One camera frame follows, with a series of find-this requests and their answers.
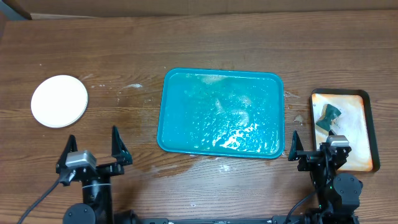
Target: white plate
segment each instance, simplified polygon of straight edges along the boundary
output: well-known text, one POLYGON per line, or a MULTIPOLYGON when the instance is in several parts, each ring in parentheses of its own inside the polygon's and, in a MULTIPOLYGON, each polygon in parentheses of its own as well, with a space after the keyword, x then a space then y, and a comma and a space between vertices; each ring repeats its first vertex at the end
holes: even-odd
POLYGON ((87 103, 87 90, 81 81, 69 75, 57 75, 37 87, 30 108, 44 126, 62 128, 76 122, 87 103))

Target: small tray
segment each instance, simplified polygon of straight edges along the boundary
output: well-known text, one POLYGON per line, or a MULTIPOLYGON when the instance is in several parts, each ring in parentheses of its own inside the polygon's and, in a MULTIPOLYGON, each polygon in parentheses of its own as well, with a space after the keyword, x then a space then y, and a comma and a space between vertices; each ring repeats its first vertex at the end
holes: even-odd
POLYGON ((380 158, 374 131, 371 102, 364 90, 323 89, 312 91, 310 97, 312 134, 314 150, 326 140, 324 130, 315 123, 321 116, 325 104, 331 104, 341 111, 331 128, 337 135, 345 135, 352 148, 347 163, 339 170, 377 171, 380 158))
POLYGON ((285 147, 284 87, 273 73, 175 68, 157 142, 169 152, 275 159, 285 147))

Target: dark tray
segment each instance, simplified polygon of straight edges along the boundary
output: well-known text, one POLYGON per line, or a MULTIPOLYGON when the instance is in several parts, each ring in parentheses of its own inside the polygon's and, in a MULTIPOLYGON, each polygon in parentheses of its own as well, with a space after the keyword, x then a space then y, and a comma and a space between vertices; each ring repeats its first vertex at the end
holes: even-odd
MULTIPOLYGON (((364 91, 364 90, 344 90, 344 89, 326 89, 326 88, 314 89, 312 91, 311 97, 310 97, 312 121, 314 120, 313 108, 312 108, 312 105, 313 105, 312 95, 314 93, 333 94, 333 95, 358 95, 363 99, 366 129, 368 130, 369 146, 370 146, 372 163, 373 163, 372 172, 378 171, 380 169, 381 163, 380 163, 380 158, 379 158, 379 150, 377 148, 376 133, 374 131, 371 100, 370 100, 368 93, 366 93, 366 91, 364 91)), ((315 123, 314 122, 312 122, 312 139, 313 139, 314 150, 317 150, 317 140, 315 137, 315 123)))

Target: tray rim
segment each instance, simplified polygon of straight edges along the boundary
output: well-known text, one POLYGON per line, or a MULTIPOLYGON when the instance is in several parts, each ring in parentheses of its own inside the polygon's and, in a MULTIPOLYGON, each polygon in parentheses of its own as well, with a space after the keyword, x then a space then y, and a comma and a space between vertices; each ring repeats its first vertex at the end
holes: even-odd
POLYGON ((209 156, 228 156, 228 157, 243 157, 243 158, 252 158, 252 159, 277 159, 282 153, 285 151, 285 106, 284 106, 284 83, 278 75, 275 73, 271 72, 249 72, 249 71, 239 71, 239 70, 215 70, 215 69, 203 69, 203 68, 173 68, 167 72, 164 78, 164 84, 163 84, 163 91, 162 91, 162 101, 160 104, 160 113, 159 113, 159 124, 157 127, 157 143, 159 147, 167 152, 177 152, 177 153, 186 153, 186 154, 199 154, 199 155, 209 155, 209 156), (195 73, 196 72, 213 72, 211 75, 224 75, 224 76, 233 76, 233 77, 253 77, 253 78, 259 78, 261 77, 260 75, 267 75, 269 78, 272 78, 277 82, 277 84, 280 86, 279 94, 281 95, 281 98, 279 100, 279 104, 281 107, 281 121, 279 122, 279 129, 280 129, 280 138, 279 138, 279 149, 277 152, 271 154, 271 155, 240 155, 240 154, 227 154, 227 153, 222 153, 222 152, 209 152, 209 151, 185 151, 181 149, 174 149, 174 148, 169 148, 165 146, 161 140, 162 137, 162 128, 163 128, 163 123, 164 123, 164 108, 166 105, 166 99, 167 99, 167 87, 169 85, 169 80, 170 78, 175 75, 176 73, 195 73))

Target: black wire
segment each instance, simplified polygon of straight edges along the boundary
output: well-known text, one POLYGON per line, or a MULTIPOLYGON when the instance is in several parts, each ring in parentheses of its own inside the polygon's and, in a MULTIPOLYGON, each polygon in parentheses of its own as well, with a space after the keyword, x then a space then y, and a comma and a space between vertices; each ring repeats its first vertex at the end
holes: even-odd
POLYGON ((26 211, 25 213, 21 216, 17 224, 21 224, 24 219, 28 216, 28 214, 41 202, 43 199, 53 191, 57 185, 60 183, 60 178, 58 178, 55 183, 39 198, 35 203, 33 203, 26 211))
POLYGON ((329 177, 329 160, 328 160, 328 153, 325 149, 325 162, 326 162, 326 172, 325 172, 325 186, 328 183, 328 177, 329 177))
POLYGON ((319 191, 326 186, 326 183, 328 182, 328 176, 329 176, 329 161, 328 161, 328 156, 326 154, 326 150, 325 150, 325 161, 326 161, 325 183, 321 187, 317 188, 315 191, 313 191, 312 193, 307 195, 301 201, 299 201, 296 205, 294 205, 294 207, 292 209, 290 209, 290 212, 287 214, 284 224, 288 224, 288 222, 290 222, 289 218, 296 208, 298 208, 301 204, 303 204, 306 200, 310 199, 315 194, 319 193, 319 191))
POLYGON ((313 191, 312 193, 310 193, 309 195, 307 195, 305 198, 303 198, 301 201, 299 201, 296 205, 294 205, 294 207, 292 209, 290 209, 289 214, 287 214, 286 216, 286 220, 284 222, 284 224, 287 224, 288 222, 290 222, 289 218, 292 215, 292 213, 294 212, 294 210, 296 208, 298 208, 301 204, 303 204, 306 200, 310 199, 312 196, 314 196, 315 194, 319 193, 319 191, 322 189, 322 187, 317 188, 315 191, 313 191))

